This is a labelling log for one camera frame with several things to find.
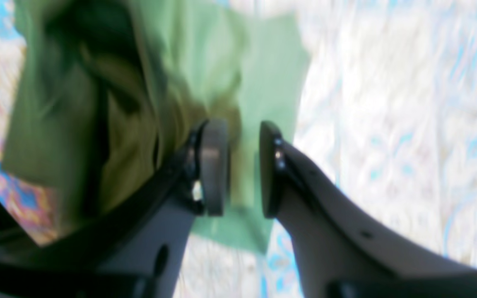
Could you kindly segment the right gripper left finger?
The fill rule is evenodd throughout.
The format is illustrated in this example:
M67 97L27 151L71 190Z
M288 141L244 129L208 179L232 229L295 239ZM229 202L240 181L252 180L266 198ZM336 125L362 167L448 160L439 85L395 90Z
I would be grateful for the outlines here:
M226 121L203 121L113 211L51 245L0 259L0 293L12 298L172 297L195 219L224 213L227 138Z

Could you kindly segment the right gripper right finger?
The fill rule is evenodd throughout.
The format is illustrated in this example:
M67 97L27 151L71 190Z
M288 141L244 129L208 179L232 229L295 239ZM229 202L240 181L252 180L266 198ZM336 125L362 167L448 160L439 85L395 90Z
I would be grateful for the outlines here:
M263 213L290 235L304 297L477 298L476 268L377 222L271 121L259 154Z

